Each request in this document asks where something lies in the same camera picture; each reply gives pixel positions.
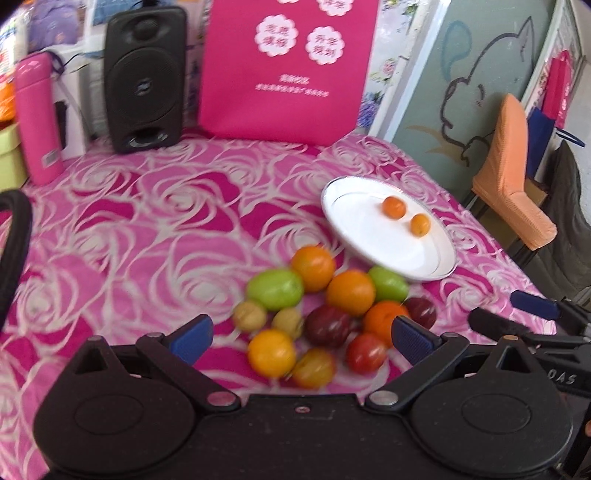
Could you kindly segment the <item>dark red plum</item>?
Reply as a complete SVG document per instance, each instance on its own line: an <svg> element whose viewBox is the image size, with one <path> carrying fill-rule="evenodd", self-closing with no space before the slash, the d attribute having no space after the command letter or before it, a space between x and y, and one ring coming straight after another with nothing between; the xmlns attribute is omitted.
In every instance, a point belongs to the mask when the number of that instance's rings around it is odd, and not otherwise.
<svg viewBox="0 0 591 480"><path fill-rule="evenodd" d="M329 305L322 305L304 320L304 337L317 347L338 349L346 343L352 331L351 315Z"/></svg>

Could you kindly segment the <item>dark grey covered chair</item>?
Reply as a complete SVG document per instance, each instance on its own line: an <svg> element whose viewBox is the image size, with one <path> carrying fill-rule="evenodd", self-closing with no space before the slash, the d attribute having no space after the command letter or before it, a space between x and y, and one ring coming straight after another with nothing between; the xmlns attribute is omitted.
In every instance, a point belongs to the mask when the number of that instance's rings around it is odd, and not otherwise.
<svg viewBox="0 0 591 480"><path fill-rule="evenodd" d="M555 239L538 250L525 272L546 297L573 299L590 286L590 223L581 208L581 176L567 142L551 155L551 183L544 213L557 228Z"/></svg>

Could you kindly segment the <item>yellow-red plum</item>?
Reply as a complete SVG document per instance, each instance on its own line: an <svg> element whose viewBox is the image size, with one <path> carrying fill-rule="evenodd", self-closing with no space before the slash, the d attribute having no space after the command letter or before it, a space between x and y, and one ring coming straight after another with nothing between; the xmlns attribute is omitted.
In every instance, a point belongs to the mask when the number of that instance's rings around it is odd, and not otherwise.
<svg viewBox="0 0 591 480"><path fill-rule="evenodd" d="M335 377L335 358L322 348L311 348L297 361L291 378L304 389L320 389L329 385Z"/></svg>

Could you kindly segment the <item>white round plate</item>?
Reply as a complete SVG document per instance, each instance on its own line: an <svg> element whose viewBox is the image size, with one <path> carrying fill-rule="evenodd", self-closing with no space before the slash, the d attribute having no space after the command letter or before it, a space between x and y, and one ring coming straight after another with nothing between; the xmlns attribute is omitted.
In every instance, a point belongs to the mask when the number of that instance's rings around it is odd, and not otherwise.
<svg viewBox="0 0 591 480"><path fill-rule="evenodd" d="M407 214L394 220L382 211L382 202L398 197ZM321 194L322 212L342 243L372 265L379 265L416 282L441 280L451 275L458 255L446 226L422 202L393 184L359 176L329 181ZM415 237L411 219L427 214L430 232Z"/></svg>

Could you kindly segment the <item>small mandarin orange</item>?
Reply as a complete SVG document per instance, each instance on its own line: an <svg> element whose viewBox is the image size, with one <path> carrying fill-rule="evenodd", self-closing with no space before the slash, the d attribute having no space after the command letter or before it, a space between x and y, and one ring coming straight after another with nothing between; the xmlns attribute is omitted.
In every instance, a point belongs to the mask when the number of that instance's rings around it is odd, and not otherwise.
<svg viewBox="0 0 591 480"><path fill-rule="evenodd" d="M401 220L407 214L407 205L400 198L389 196L382 202L382 211L391 219Z"/></svg>

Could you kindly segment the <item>yellow orange fruit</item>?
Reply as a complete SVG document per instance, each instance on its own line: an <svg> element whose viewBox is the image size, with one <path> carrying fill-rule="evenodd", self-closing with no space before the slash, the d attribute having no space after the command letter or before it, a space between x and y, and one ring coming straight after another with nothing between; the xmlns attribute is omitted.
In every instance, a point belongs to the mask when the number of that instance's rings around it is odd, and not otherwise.
<svg viewBox="0 0 591 480"><path fill-rule="evenodd" d="M287 376L297 363L294 341L283 331L266 329L252 337L247 361L257 374L269 379Z"/></svg>

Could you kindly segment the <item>small yellow-orange kumquat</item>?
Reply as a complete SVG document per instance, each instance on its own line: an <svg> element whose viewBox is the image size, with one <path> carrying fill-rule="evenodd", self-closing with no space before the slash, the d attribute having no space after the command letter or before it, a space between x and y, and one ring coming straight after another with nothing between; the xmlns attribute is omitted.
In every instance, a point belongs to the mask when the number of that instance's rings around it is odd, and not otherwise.
<svg viewBox="0 0 591 480"><path fill-rule="evenodd" d="M427 214L417 214L410 222L411 233L418 238L426 236L431 230L431 220Z"/></svg>

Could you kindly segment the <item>orange tangerine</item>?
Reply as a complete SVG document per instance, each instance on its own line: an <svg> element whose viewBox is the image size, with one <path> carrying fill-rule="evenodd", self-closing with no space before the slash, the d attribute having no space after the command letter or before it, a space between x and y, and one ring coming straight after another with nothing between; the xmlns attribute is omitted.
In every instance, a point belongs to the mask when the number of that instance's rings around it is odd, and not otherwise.
<svg viewBox="0 0 591 480"><path fill-rule="evenodd" d="M397 316L409 317L407 308L396 301L376 303L363 316L363 330L377 336L388 348L393 347L392 325Z"/></svg>

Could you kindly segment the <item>magenta tote bag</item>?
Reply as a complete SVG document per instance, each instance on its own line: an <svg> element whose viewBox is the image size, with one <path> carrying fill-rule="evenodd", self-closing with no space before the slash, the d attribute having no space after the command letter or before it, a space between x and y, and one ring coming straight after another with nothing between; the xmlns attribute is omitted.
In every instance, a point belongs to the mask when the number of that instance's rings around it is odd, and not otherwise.
<svg viewBox="0 0 591 480"><path fill-rule="evenodd" d="M356 128L377 1L215 0L197 124L221 138L329 146Z"/></svg>

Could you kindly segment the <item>small brown fruit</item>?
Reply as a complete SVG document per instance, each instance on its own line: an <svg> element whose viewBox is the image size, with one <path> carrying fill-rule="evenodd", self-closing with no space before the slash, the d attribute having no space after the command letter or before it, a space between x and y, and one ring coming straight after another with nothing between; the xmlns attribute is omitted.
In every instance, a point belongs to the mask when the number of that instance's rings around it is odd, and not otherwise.
<svg viewBox="0 0 591 480"><path fill-rule="evenodd" d="M256 301L244 300L233 308L231 319L240 332L256 332L266 326L266 308Z"/></svg>
<svg viewBox="0 0 591 480"><path fill-rule="evenodd" d="M274 315L271 327L286 333L291 339L297 340L303 334L304 317L296 307L284 308Z"/></svg>

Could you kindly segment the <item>pink thermos bottle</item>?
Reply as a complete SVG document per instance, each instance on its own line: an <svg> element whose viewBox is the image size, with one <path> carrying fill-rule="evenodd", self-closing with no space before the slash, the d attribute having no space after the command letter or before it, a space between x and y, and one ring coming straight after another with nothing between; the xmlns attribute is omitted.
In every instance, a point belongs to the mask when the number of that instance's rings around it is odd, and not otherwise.
<svg viewBox="0 0 591 480"><path fill-rule="evenodd" d="M64 171L53 102L53 66L46 52L25 57L14 75L16 119L32 183L47 185Z"/></svg>

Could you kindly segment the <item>light green box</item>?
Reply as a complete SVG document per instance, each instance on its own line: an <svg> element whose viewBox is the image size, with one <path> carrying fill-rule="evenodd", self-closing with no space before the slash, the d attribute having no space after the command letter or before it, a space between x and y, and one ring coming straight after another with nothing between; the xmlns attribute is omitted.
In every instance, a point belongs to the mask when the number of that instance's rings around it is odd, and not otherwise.
<svg viewBox="0 0 591 480"><path fill-rule="evenodd" d="M0 190L21 188L28 177L18 125L11 124L0 134Z"/></svg>

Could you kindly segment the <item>large orange front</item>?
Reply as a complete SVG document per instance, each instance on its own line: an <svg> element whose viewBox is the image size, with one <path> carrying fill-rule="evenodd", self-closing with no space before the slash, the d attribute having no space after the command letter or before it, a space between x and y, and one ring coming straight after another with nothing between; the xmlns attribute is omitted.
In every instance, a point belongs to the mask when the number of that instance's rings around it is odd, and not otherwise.
<svg viewBox="0 0 591 480"><path fill-rule="evenodd" d="M325 290L325 304L360 317L375 303L376 286L361 270L346 270L332 278Z"/></svg>

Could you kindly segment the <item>black speaker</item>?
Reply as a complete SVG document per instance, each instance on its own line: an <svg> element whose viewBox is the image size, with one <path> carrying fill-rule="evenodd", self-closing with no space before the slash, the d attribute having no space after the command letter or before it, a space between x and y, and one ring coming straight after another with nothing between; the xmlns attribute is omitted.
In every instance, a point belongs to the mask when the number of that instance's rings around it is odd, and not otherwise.
<svg viewBox="0 0 591 480"><path fill-rule="evenodd" d="M108 22L103 57L108 133L119 154L168 147L181 136L185 10L142 7Z"/></svg>

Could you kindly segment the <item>pink rose tablecloth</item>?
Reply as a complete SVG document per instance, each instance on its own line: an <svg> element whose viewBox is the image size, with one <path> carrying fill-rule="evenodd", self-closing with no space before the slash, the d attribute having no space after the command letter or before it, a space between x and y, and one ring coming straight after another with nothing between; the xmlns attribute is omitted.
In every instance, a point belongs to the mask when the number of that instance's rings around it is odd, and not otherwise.
<svg viewBox="0 0 591 480"><path fill-rule="evenodd" d="M287 266L303 246L325 247L339 270L363 269L322 214L322 188L342 176L386 181L443 221L457 268L442 281L411 287L435 304L437 332L468 334L476 307L554 332L551 323L511 306L512 292L533 292L534 285L499 243L390 143L351 134L318 148L187 132L170 148L119 156L98 142L51 184L26 188L33 232L1 334L2 477L45 474L33 418L91 335L131 344L204 313L215 338L199 370L240 395L294 393L293 383L252 371L230 315L250 278Z"/></svg>

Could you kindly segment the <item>large orange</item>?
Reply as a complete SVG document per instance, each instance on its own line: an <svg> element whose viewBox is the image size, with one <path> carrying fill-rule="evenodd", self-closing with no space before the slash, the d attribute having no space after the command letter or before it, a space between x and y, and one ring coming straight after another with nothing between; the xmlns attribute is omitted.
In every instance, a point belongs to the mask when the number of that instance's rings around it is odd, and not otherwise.
<svg viewBox="0 0 591 480"><path fill-rule="evenodd" d="M335 275L335 259L328 249L319 245L307 245L294 253L290 269L301 276L304 292L313 294L328 287Z"/></svg>
<svg viewBox="0 0 591 480"><path fill-rule="evenodd" d="M325 290L325 304L360 317L375 303L376 286L361 270L346 270L332 278Z"/></svg>

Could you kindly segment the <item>green apple right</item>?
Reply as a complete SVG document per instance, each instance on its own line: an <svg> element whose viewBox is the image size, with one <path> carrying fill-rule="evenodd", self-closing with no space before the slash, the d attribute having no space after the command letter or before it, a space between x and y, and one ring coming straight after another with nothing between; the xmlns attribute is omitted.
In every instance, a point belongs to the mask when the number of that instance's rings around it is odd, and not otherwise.
<svg viewBox="0 0 591 480"><path fill-rule="evenodd" d="M377 301L396 301L403 303L409 295L409 284L397 273L381 266L373 266L368 275L376 288Z"/></svg>

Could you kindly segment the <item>green apple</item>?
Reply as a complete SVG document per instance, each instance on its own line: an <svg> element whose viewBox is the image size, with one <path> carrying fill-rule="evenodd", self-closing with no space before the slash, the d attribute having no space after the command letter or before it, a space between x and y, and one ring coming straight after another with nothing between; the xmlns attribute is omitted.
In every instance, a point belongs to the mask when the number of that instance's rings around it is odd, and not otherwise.
<svg viewBox="0 0 591 480"><path fill-rule="evenodd" d="M245 297L259 302L270 311L297 306L304 297L301 276L287 268L267 269L252 277L245 287Z"/></svg>
<svg viewBox="0 0 591 480"><path fill-rule="evenodd" d="M409 284L397 273L381 266L373 266L368 275L376 288L377 301L396 301L403 303L409 295Z"/></svg>

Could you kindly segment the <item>hanging pink bag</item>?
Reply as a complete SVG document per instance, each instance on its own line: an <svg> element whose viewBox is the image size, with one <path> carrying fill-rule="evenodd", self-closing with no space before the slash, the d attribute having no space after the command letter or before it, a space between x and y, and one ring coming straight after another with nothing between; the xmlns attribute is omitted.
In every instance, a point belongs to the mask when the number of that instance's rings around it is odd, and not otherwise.
<svg viewBox="0 0 591 480"><path fill-rule="evenodd" d="M571 64L568 50L563 50L550 63L542 112L555 121L557 128L563 128L566 122L572 82Z"/></svg>

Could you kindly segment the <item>white box behind thermos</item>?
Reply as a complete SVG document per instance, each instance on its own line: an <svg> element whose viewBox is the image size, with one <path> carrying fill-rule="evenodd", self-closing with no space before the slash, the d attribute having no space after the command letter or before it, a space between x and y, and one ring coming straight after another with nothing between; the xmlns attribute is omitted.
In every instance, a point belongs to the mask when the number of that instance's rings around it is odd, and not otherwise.
<svg viewBox="0 0 591 480"><path fill-rule="evenodd" d="M53 103L64 160L84 155L107 135L103 59L77 48L47 49L52 61Z"/></svg>

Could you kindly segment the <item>orange covered chair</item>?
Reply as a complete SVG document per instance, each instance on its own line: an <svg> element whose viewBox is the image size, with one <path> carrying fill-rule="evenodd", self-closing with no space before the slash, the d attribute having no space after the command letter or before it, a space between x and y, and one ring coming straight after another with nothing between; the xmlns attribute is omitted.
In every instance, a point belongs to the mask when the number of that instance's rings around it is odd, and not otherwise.
<svg viewBox="0 0 591 480"><path fill-rule="evenodd" d="M519 255L534 255L550 244L557 227L525 190L528 122L521 102L512 94L503 98L486 160L473 177L462 204L479 199L517 235Z"/></svg>

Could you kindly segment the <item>large orange back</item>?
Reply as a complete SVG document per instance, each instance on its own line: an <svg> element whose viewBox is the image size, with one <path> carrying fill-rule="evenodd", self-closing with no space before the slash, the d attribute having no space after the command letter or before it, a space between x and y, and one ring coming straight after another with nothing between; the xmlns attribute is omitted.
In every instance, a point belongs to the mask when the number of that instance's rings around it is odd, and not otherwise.
<svg viewBox="0 0 591 480"><path fill-rule="evenodd" d="M307 245L294 253L290 269L301 276L304 292L313 294L328 287L335 275L335 259L328 249L319 245Z"/></svg>

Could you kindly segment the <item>green apple left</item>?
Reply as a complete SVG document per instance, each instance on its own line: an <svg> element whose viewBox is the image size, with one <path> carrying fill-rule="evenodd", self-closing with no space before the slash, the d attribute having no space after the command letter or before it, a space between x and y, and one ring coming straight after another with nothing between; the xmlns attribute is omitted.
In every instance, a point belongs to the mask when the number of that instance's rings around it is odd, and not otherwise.
<svg viewBox="0 0 591 480"><path fill-rule="evenodd" d="M287 268L267 269L252 277L245 287L245 297L259 302L270 311L297 306L304 297L301 276Z"/></svg>

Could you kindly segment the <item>blue bag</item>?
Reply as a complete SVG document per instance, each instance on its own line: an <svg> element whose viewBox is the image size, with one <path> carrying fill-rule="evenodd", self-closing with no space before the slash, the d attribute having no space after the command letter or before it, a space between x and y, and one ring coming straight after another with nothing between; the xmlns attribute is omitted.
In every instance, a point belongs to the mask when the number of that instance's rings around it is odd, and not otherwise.
<svg viewBox="0 0 591 480"><path fill-rule="evenodd" d="M556 126L556 121L545 115L538 107L534 107L528 117L528 149L526 177L534 180L542 163L547 147L554 134L579 147L585 148L586 143L572 133Z"/></svg>

